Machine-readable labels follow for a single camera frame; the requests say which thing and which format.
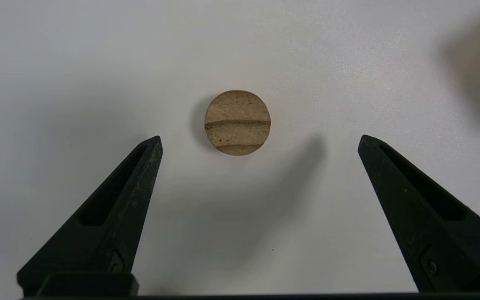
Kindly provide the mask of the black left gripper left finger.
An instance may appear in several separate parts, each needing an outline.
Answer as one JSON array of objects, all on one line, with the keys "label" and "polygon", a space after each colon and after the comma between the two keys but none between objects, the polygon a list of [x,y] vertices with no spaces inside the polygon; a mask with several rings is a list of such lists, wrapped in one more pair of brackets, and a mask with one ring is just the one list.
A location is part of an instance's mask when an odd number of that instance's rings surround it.
[{"label": "black left gripper left finger", "polygon": [[132,266],[163,155],[160,137],[139,143],[19,270],[25,298],[127,298]]}]

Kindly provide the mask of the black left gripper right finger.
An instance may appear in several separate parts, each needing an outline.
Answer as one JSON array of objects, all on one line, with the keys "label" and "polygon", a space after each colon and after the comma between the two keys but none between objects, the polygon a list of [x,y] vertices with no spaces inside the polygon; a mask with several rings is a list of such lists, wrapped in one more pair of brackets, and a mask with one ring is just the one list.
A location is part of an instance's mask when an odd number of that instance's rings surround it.
[{"label": "black left gripper right finger", "polygon": [[387,143],[358,154],[421,293],[480,293],[480,216]]}]

